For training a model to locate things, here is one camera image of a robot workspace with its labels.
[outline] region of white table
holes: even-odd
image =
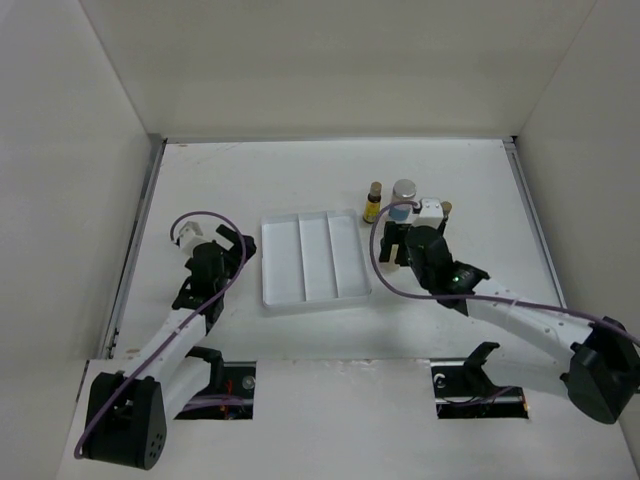
[[[529,298],[557,304],[557,293],[536,244],[502,141],[367,139],[169,145],[149,211],[116,357],[127,358],[153,336],[167,317],[170,304],[188,273],[183,268],[186,257],[171,244],[167,233],[173,219],[180,214],[190,210],[225,214],[244,233],[256,238],[259,249],[261,216],[344,208],[362,211],[371,181],[382,182],[383,199],[388,201],[390,188],[398,178],[414,180],[419,196],[435,196],[453,203],[446,238],[455,258],[487,270]],[[211,234],[217,227],[216,222],[207,218],[200,219],[200,223],[205,232]],[[369,228],[363,225],[363,248],[366,248],[368,234]],[[283,400],[268,393],[264,394],[264,400],[260,398],[261,392],[270,392],[274,385],[283,388],[278,382],[286,375],[299,378],[291,370],[296,363],[291,360],[466,356],[479,343],[491,340],[502,345],[493,355],[539,368],[552,367],[553,361],[544,353],[500,329],[469,320],[432,302],[393,296],[374,278],[370,266],[373,292],[364,306],[268,316],[262,307],[259,255],[249,262],[237,284],[227,293],[225,310],[203,342],[221,350],[226,360],[258,360],[257,381],[259,386],[263,382],[263,386],[257,390],[256,419],[247,422],[251,427],[221,425],[225,422],[174,422],[181,423],[175,428],[182,442],[176,440],[168,444],[169,450],[164,453],[174,463],[170,467],[165,464],[164,470],[159,464],[145,478],[173,478],[171,475],[178,472],[187,475],[194,465],[197,472],[220,473],[219,478],[259,477],[261,472],[265,473],[261,478],[341,478],[339,462],[338,467],[330,466],[331,455],[335,453],[335,442],[344,435],[344,429],[338,425],[349,425],[351,403],[345,405],[344,410],[335,405],[342,412],[337,415],[320,409],[315,417],[305,416],[305,422],[310,422],[311,427],[322,429],[318,440],[310,434],[313,428],[300,430],[295,426],[302,413],[295,414],[299,406],[294,404],[306,399],[310,406],[314,405],[312,400],[306,396],[292,400],[286,395]],[[408,269],[387,274],[398,287],[419,291]],[[350,476],[356,475],[361,465],[361,472],[366,473],[362,478],[389,478],[390,472],[395,473],[396,478],[428,478],[430,475],[463,478],[472,477],[474,472],[481,472],[474,478],[495,478],[496,475],[501,478],[603,478],[607,472],[613,475],[609,478],[636,478],[618,425],[595,424],[565,400],[538,392],[527,392],[533,412],[530,422],[513,419],[437,421],[427,372],[416,373],[413,364],[407,360],[402,362],[400,368],[405,372],[402,375],[408,375],[405,380],[417,381],[419,388],[412,390],[413,387],[405,385],[406,395],[414,397],[403,400],[397,407],[413,408],[413,402],[420,404],[420,409],[414,410],[418,416],[429,417],[423,425],[426,430],[414,432],[410,416],[402,415],[398,421],[406,422],[407,432],[413,432],[406,437],[401,434],[402,428],[392,437],[386,436],[384,428],[387,427],[366,430],[366,436],[373,437],[363,439],[365,444],[380,447],[393,438],[395,447],[388,458],[384,457],[392,468],[359,456],[357,452],[365,444],[358,444],[357,436],[349,437],[353,439],[351,443],[339,442],[341,448],[347,449],[343,454],[348,459],[345,460],[348,468],[345,468]],[[317,365],[317,362],[305,364]],[[94,362],[90,373],[95,374],[102,366],[102,362]],[[359,373],[354,373],[354,378],[358,376]],[[324,388],[343,392],[344,386],[332,383],[334,377],[330,376],[333,380],[327,380]],[[304,379],[299,380],[302,383],[298,384],[298,390],[306,385],[303,390],[315,391],[319,388],[317,382],[324,381],[322,376],[317,378],[320,380],[307,379],[306,384]],[[85,382],[83,395],[87,393],[88,383]],[[361,398],[366,389],[349,392]],[[79,405],[72,440],[77,438],[85,414],[82,399]],[[283,409],[278,412],[277,425],[259,421],[259,414],[272,415],[272,409],[276,408]],[[360,431],[358,429],[365,428],[371,418],[386,418],[388,408],[389,403],[381,401],[371,417],[354,420],[353,428]],[[287,416],[283,411],[292,414]],[[255,469],[239,469],[236,463],[240,457],[219,446],[220,442],[226,442],[223,438],[230,435],[231,428],[237,429],[232,434],[234,448],[259,459]],[[509,440],[505,443],[502,436]],[[442,438],[449,440],[441,443]],[[207,448],[194,447],[197,440],[209,442]],[[264,452],[273,452],[273,448],[282,453],[294,444],[297,445],[295,460],[277,455],[271,459],[264,457]],[[412,449],[409,459],[399,453],[402,446]],[[463,468],[447,467],[455,463],[455,458],[472,461],[463,461]],[[525,469],[523,459],[527,459]],[[500,465],[500,473],[496,473],[492,465]],[[114,471],[121,475],[118,478],[140,475],[140,472],[97,462],[74,462],[69,458],[69,449],[61,473],[66,475],[64,478],[94,475],[93,478],[106,479],[110,478],[108,472]]]

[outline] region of small bottle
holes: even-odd
[[[403,178],[398,180],[393,186],[393,194],[391,195],[391,203],[407,202],[416,198],[416,184],[411,180]],[[389,217],[396,222],[404,222],[409,218],[411,205],[398,205],[389,209]]]
[[[362,219],[367,223],[373,223],[378,213],[380,213],[380,200],[382,200],[382,184],[373,182],[369,189],[367,204],[364,207]]]

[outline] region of wall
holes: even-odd
[[[593,0],[82,0],[147,131],[520,131]]]
[[[0,469],[53,478],[149,142],[77,0],[0,2]]]
[[[570,305],[640,334],[640,2],[598,1],[519,137]],[[623,430],[640,464],[640,401]]]

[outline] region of bottle label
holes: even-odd
[[[364,221],[367,223],[373,223],[378,216],[378,213],[380,213],[380,202],[373,203],[367,200],[367,204],[364,207],[364,215],[362,215]]]

